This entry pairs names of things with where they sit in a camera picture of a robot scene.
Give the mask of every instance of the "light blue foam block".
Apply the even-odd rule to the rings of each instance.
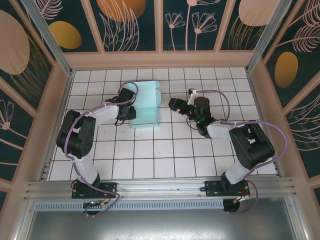
[[[161,92],[158,81],[138,81],[135,82],[139,88],[139,93],[133,104],[136,111],[136,119],[130,121],[130,126],[136,128],[153,128],[159,126],[158,105],[161,103]],[[128,84],[126,88],[136,91],[133,84]]]

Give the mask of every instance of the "pink plant drawing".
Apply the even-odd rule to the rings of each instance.
[[[217,25],[214,24],[216,22],[214,15],[214,13],[203,13],[199,18],[199,12],[192,14],[192,24],[195,32],[194,50],[197,50],[198,34],[217,30]]]
[[[170,32],[171,32],[171,41],[172,41],[172,46],[173,46],[173,50],[175,51],[175,43],[174,43],[174,36],[172,33],[172,29],[174,28],[179,28],[179,27],[183,27],[184,25],[186,25],[186,22],[183,21],[183,17],[181,16],[181,13],[173,13],[171,16],[171,13],[167,13],[165,15],[165,19],[166,22],[169,25],[170,28]]]
[[[14,131],[13,129],[10,128],[10,122],[11,122],[13,114],[14,114],[14,109],[15,109],[15,105],[11,101],[8,101],[7,105],[6,105],[6,103],[3,99],[0,100],[0,130],[11,131],[14,134],[26,139],[27,138],[26,136]],[[24,149],[23,147],[18,146],[12,142],[6,141],[2,138],[0,138],[0,142],[7,144],[13,148],[19,149],[21,151]],[[17,163],[6,163],[6,162],[0,162],[0,164],[18,165]]]
[[[185,28],[185,50],[188,51],[188,27],[189,27],[189,16],[191,7],[197,5],[210,5],[219,3],[220,0],[186,0],[186,3],[189,5],[188,12],[186,15],[186,28]]]

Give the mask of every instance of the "mounting plate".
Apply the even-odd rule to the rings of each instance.
[[[108,192],[117,192],[117,183],[116,182],[101,182],[100,186],[97,187],[101,190]],[[116,195],[108,194],[111,199],[115,199]],[[72,187],[72,199],[105,199],[105,194],[100,191],[93,190],[86,184],[76,181]]]
[[[250,195],[248,182],[242,180],[237,184],[230,185],[229,191],[226,192],[221,184],[220,180],[205,181],[204,187],[202,187],[207,197],[234,197],[242,196],[244,192]]]

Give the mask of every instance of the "white tiled floor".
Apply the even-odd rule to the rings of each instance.
[[[101,179],[153,179],[220,176],[237,159],[232,144],[207,139],[190,129],[186,116],[170,110],[170,98],[187,99],[189,88],[220,90],[227,96],[230,121],[258,120],[259,115],[244,68],[162,68],[77,71],[67,103],[68,110],[83,111],[114,97],[122,81],[157,80],[162,103],[159,127],[114,126],[109,120],[96,127],[91,150],[93,166]],[[225,118],[228,108],[218,93],[205,93],[214,118]],[[277,174],[273,164],[253,174]],[[50,181],[76,178],[71,162],[55,150]]]

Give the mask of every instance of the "enclosure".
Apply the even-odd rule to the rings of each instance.
[[[2,1],[1,239],[319,239],[319,16],[319,0]],[[56,145],[62,122],[144,81],[159,84],[159,124],[95,126],[93,167],[121,198],[87,219]],[[216,120],[286,136],[285,154],[248,177],[250,213],[227,215],[223,196],[199,190],[238,158],[170,109],[189,89],[224,93],[200,93]],[[279,156],[282,135],[261,127]]]

